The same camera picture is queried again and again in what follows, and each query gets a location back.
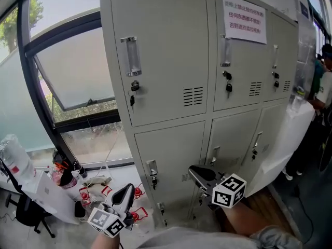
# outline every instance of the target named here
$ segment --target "white marker cube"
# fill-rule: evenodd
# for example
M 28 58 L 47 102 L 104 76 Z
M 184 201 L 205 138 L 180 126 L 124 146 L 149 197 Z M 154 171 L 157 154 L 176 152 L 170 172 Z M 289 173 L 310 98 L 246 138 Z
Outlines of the white marker cube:
M 120 230 L 126 227 L 117 215 L 97 208 L 93 209 L 88 219 L 88 223 L 97 231 L 112 238 L 118 235 Z
M 232 208 L 243 198 L 246 184 L 244 179 L 232 174 L 213 188 L 212 203 Z

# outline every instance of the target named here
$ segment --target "locker door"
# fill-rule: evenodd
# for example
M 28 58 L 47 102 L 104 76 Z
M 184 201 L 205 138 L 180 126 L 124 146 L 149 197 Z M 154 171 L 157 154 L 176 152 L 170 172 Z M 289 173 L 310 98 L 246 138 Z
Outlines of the locker door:
M 254 135 L 260 110 L 213 119 L 207 161 L 222 172 L 237 173 Z
M 112 0 L 112 13 L 132 125 L 205 113 L 209 55 L 206 0 Z M 130 36 L 137 40 L 121 42 Z M 127 76 L 132 68 L 140 68 L 142 73 Z M 130 96 L 134 80 L 140 89 L 133 114 Z
M 289 96 L 294 82 L 297 61 L 297 28 L 273 13 L 271 18 L 273 34 L 270 44 L 270 64 L 264 84 L 264 101 Z M 277 73 L 279 79 L 276 79 L 273 73 Z M 278 88 L 274 87 L 276 80 L 279 82 Z
M 157 166 L 156 190 L 151 187 L 154 201 L 164 203 L 164 217 L 174 211 L 187 210 L 195 184 L 189 179 L 188 168 L 198 164 L 203 141 L 204 122 L 160 129 L 135 135 L 141 160 L 152 184 L 146 162 Z
M 257 173 L 262 161 L 270 154 L 285 110 L 286 104 L 262 109 L 256 132 L 239 171 L 239 176 L 247 180 L 248 184 Z
M 268 44 L 254 41 L 231 39 L 231 65 L 222 67 L 221 56 L 225 45 L 221 38 L 225 35 L 223 0 L 216 0 L 218 58 L 214 110 L 221 110 L 258 103 L 261 97 L 263 80 L 269 68 L 270 14 L 266 14 L 266 32 Z M 226 92 L 227 80 L 223 71 L 232 75 L 232 92 Z

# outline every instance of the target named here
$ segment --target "green foliage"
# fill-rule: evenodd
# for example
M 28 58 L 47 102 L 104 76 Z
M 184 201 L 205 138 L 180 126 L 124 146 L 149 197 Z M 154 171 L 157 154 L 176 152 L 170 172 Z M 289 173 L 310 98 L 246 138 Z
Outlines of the green foliage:
M 46 101 L 48 103 L 48 106 L 50 110 L 52 110 L 52 94 L 45 96 Z M 53 117 L 54 122 L 61 122 L 65 120 L 70 120 L 73 118 L 77 118 L 84 115 L 91 115 L 96 114 L 100 112 L 105 112 L 107 110 L 113 110 L 117 109 L 116 101 L 109 101 L 109 102 L 103 102 L 98 103 L 94 105 L 90 105 L 88 107 L 82 107 L 74 110 L 69 110 L 67 112 L 64 112 L 59 104 L 56 102 L 56 100 L 53 100 Z
M 3 46 L 8 47 L 9 52 L 12 52 L 17 46 L 17 11 L 17 8 L 15 8 L 0 24 L 0 42 Z M 43 18 L 43 11 L 44 7 L 42 6 L 42 2 L 30 0 L 30 30 Z

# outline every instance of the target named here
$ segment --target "gray shirt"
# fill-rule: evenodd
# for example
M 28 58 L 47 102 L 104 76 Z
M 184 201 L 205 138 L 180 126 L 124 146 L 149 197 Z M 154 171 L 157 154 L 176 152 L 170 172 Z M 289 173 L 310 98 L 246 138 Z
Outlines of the gray shirt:
M 302 243 L 277 226 L 268 226 L 250 238 L 226 232 L 199 232 L 174 227 L 147 240 L 138 248 L 149 249 L 302 249 Z

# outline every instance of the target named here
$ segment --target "wooden floor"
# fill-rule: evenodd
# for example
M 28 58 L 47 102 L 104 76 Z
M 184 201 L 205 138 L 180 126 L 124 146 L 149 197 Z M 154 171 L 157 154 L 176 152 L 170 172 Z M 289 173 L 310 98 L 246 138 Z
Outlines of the wooden floor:
M 252 196 L 242 199 L 242 202 L 266 218 L 272 225 L 277 225 L 281 229 L 294 235 L 286 217 L 266 187 Z M 222 230 L 235 233 L 235 230 L 222 210 L 219 210 L 216 214 Z

